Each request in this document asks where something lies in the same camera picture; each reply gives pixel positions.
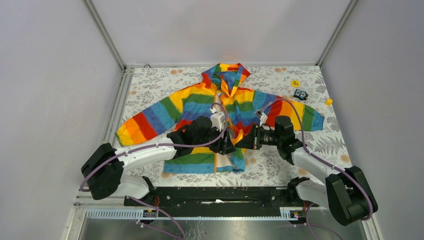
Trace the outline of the rainbow striped hooded jacket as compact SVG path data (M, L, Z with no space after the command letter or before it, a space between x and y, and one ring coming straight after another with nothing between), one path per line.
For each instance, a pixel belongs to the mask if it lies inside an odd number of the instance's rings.
M213 103L223 105L229 127L239 141L260 122L255 112L264 109L266 124L273 127L275 118L287 116L296 131L321 131L325 118L317 110L298 101L282 101L281 97L242 87L250 75L240 63L220 63L204 71L202 81L178 90L145 108L124 122L116 137L121 146L142 144L165 133L178 130L200 116L210 117Z

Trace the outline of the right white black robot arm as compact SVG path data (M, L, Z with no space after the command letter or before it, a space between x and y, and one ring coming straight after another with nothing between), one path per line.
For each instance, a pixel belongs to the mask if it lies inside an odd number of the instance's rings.
M343 226L369 219L378 210L363 171L357 166L341 169L309 151L306 144L296 138L289 117L278 116L274 129L254 125L236 147L259 150L264 145L275 146L283 160L305 169L319 180L316 183L308 177L293 178L287 184L286 193L291 205L299 206L306 201L327 208Z

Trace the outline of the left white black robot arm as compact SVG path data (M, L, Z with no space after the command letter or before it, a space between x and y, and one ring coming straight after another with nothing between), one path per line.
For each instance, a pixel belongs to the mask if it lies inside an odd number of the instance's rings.
M144 206L152 204L155 192L152 184L127 173L143 165L178 159L206 147L213 153L227 155L235 152L225 117L215 113L211 118L200 116L190 124L168 133L165 137L130 147L114 148L109 142L101 144L81 167L84 177L81 191L94 200L112 196L131 196Z

